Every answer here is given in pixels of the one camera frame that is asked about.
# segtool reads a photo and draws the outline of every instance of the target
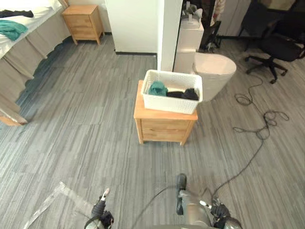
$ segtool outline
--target nightstand drawer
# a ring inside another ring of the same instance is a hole
[[[166,141],[181,142],[185,136],[185,130],[164,130],[164,129],[148,129],[143,128],[144,141]]]
[[[92,27],[88,15],[65,15],[65,20],[70,28],[72,27]]]
[[[70,28],[75,39],[95,39],[93,28],[89,27],[73,27]]]
[[[142,119],[142,128],[164,129],[164,130],[186,130],[188,120],[173,119]]]

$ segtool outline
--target bed skirt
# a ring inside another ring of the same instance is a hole
[[[15,102],[25,89],[25,83],[34,78],[40,61],[70,36],[62,11],[47,19],[0,59],[0,121],[9,125],[27,123],[19,115],[20,107]]]

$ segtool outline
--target bed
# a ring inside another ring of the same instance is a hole
[[[20,107],[15,101],[25,89],[25,83],[33,79],[40,61],[70,36],[61,16],[66,6],[64,1],[58,0],[10,0],[1,3],[0,10],[32,10],[34,14],[33,18],[2,18],[28,28],[15,41],[0,34],[0,121],[7,125],[27,123],[19,115]]]

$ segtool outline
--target white bedsheet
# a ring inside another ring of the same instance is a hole
[[[6,10],[32,10],[34,17],[27,18],[24,16],[15,16],[15,17],[8,17],[2,18],[1,20],[10,20],[15,21],[20,24],[25,25],[28,30],[25,33],[22,33],[20,37],[15,40],[11,41],[6,36],[0,34],[0,58],[2,58],[18,41],[26,37],[29,33],[34,31],[38,26],[43,24],[49,17],[54,15],[60,8],[59,7],[36,7],[34,9],[21,9],[21,8],[6,8]]]

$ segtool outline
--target chair base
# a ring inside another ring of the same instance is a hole
[[[260,68],[260,67],[268,67],[272,73],[272,75],[274,76],[274,79],[272,81],[270,81],[271,84],[274,84],[277,80],[277,74],[276,74],[276,71],[275,71],[275,68],[278,68],[278,69],[281,69],[283,70],[283,72],[281,73],[281,76],[284,76],[286,75],[287,73],[287,69],[284,68],[283,66],[277,64],[277,63],[274,63],[274,57],[270,57],[269,59],[264,59],[264,58],[260,58],[260,57],[257,57],[257,56],[248,56],[245,58],[245,61],[249,61],[249,59],[254,59],[256,61],[259,61],[261,62],[261,64],[259,65],[256,65],[252,68],[249,68],[246,73],[247,74],[250,74],[252,72],[252,70],[256,69],[256,68]]]

